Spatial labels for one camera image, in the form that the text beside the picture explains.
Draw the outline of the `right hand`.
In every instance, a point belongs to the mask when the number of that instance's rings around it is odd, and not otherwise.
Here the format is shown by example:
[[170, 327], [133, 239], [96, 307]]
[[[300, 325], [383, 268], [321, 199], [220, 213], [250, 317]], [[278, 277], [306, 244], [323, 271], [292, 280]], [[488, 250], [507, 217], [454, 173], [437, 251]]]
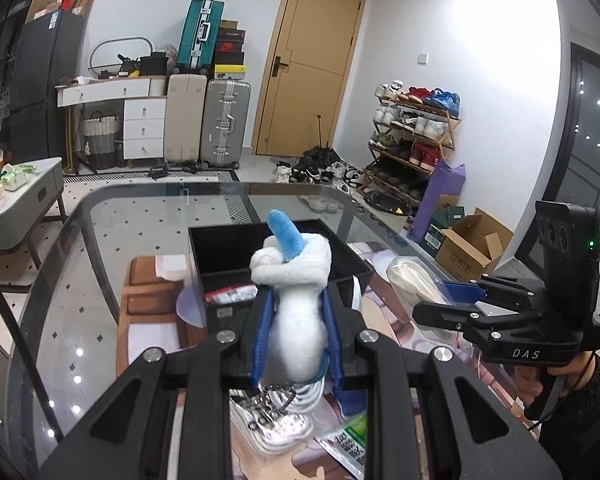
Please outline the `right hand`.
[[[596, 369], [595, 361], [595, 354], [585, 351], [575, 356], [568, 365], [550, 367], [546, 371], [550, 376], [565, 379], [565, 388], [560, 394], [565, 396], [569, 391], [580, 390], [588, 384]], [[515, 366], [514, 370], [517, 396], [525, 406], [529, 406], [542, 393], [541, 370], [531, 366]]]

